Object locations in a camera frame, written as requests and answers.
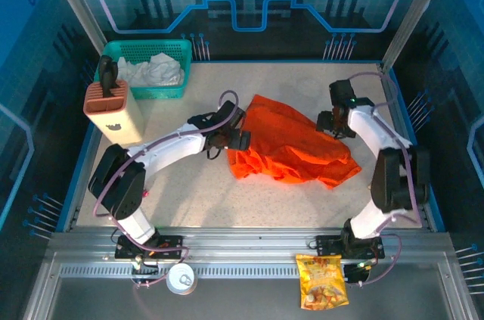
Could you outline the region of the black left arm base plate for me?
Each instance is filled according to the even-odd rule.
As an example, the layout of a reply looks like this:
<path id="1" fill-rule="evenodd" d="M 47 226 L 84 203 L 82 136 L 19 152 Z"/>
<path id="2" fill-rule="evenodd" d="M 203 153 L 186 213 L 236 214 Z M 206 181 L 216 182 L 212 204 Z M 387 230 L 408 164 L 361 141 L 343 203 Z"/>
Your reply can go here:
<path id="1" fill-rule="evenodd" d="M 143 260 L 159 259 L 181 259 L 183 237 L 179 235 L 157 235 L 155 234 L 146 244 L 146 247 L 156 247 L 161 249 L 174 247 L 176 250 L 169 252 L 154 252 L 144 250 L 137 244 L 133 244 L 125 235 L 117 239 L 114 257 L 115 259 L 135 259 L 137 256 Z"/>

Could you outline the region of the orange t-shirt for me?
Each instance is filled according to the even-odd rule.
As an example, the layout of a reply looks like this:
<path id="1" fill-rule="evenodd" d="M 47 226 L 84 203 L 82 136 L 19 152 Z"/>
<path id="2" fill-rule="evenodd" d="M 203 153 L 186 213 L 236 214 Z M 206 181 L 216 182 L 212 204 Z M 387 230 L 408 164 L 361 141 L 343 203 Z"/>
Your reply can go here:
<path id="1" fill-rule="evenodd" d="M 344 143 L 279 101 L 255 95 L 242 130 L 251 134 L 249 149 L 227 151 L 236 179 L 263 174 L 284 184 L 320 181 L 333 189 L 361 172 Z"/>

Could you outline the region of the beige knife block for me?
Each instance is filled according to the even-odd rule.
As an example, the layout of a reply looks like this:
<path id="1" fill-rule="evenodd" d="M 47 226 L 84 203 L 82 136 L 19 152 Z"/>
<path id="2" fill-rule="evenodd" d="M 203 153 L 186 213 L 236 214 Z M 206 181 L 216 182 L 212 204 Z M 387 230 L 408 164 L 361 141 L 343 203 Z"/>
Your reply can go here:
<path id="1" fill-rule="evenodd" d="M 84 114 L 113 144 L 140 142 L 144 134 L 144 117 L 126 81 L 118 79 L 112 96 L 103 97 L 99 82 L 88 86 L 83 104 Z"/>

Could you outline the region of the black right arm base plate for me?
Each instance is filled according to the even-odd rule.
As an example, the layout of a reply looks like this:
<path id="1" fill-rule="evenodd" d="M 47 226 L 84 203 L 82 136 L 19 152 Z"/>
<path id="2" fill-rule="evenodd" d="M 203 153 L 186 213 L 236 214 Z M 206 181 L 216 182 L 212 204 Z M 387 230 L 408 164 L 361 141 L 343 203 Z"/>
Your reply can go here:
<path id="1" fill-rule="evenodd" d="M 384 259 L 381 238 L 343 239 L 339 235 L 319 235 L 316 250 L 319 256 L 341 255 L 343 259 Z"/>

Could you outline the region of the silver tin can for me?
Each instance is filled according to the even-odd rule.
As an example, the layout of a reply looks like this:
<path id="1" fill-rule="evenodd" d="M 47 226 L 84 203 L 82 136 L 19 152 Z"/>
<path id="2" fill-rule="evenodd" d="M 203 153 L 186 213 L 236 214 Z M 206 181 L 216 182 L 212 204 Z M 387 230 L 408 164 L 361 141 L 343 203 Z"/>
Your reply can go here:
<path id="1" fill-rule="evenodd" d="M 197 286 L 197 277 L 194 270 L 186 263 L 175 264 L 166 276 L 166 286 L 178 295 L 188 295 Z"/>

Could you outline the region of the crumpled white t-shirt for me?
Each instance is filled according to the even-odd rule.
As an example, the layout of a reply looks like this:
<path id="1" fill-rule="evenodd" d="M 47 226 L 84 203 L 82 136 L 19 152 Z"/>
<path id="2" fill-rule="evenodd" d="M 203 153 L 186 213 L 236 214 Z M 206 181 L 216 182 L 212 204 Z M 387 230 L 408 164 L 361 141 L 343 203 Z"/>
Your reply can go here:
<path id="1" fill-rule="evenodd" d="M 181 64 L 167 54 L 159 53 L 150 58 L 144 81 L 148 86 L 176 86 L 185 81 Z"/>
<path id="2" fill-rule="evenodd" d="M 124 57 L 120 57 L 117 61 L 117 79 L 126 81 L 131 87 L 148 86 L 148 67 L 149 63 L 146 61 L 138 64 L 132 64 Z"/>

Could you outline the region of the aluminium table rail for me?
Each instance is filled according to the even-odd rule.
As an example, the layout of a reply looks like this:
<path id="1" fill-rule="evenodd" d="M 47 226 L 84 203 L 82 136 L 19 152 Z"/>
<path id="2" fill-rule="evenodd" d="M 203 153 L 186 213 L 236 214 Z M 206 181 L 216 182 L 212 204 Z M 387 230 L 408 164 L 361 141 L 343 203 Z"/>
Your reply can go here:
<path id="1" fill-rule="evenodd" d="M 316 236 L 339 235 L 315 228 L 165 228 L 162 235 L 183 237 L 181 257 L 198 278 L 297 278 L 296 255 L 317 255 Z M 50 275 L 71 278 L 158 278 L 179 259 L 115 259 L 119 235 L 109 227 L 55 234 L 45 255 Z M 391 230 L 383 236 L 384 259 L 342 259 L 346 271 L 415 266 L 449 278 L 458 268 L 446 233 Z"/>

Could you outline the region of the aluminium frame post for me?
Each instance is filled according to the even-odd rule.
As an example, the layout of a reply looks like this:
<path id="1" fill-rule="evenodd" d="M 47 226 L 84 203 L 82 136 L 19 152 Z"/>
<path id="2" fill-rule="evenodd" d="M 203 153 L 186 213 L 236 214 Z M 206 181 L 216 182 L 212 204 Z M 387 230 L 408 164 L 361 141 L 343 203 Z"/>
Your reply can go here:
<path id="1" fill-rule="evenodd" d="M 413 0 L 396 31 L 385 55 L 383 56 L 381 71 L 387 74 L 397 61 L 400 53 L 414 32 L 417 23 L 428 8 L 431 0 Z"/>
<path id="2" fill-rule="evenodd" d="M 107 39 L 86 0 L 67 0 L 97 53 L 102 54 Z"/>

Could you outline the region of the yellow snack bag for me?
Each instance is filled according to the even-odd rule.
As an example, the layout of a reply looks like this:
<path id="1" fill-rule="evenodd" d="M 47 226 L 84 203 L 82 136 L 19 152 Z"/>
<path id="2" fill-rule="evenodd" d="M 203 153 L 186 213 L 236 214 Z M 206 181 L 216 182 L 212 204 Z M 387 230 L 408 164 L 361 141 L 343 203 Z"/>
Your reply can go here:
<path id="1" fill-rule="evenodd" d="M 296 255 L 299 271 L 300 307 L 321 311 L 349 304 L 341 255 Z"/>

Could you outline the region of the teal plastic basket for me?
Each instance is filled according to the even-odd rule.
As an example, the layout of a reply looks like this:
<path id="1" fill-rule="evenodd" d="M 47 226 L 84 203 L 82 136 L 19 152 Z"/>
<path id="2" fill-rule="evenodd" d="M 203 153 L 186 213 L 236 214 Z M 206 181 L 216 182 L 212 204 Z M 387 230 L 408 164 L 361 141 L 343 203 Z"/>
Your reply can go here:
<path id="1" fill-rule="evenodd" d="M 186 39 L 137 39 L 116 40 L 108 42 L 102 55 L 109 56 L 113 61 L 124 57 L 134 64 L 149 61 L 153 56 L 164 53 L 180 63 L 185 73 L 180 85 L 164 85 L 160 87 L 131 87 L 136 100 L 147 99 L 179 99 L 182 98 L 189 82 L 191 68 L 191 43 Z"/>

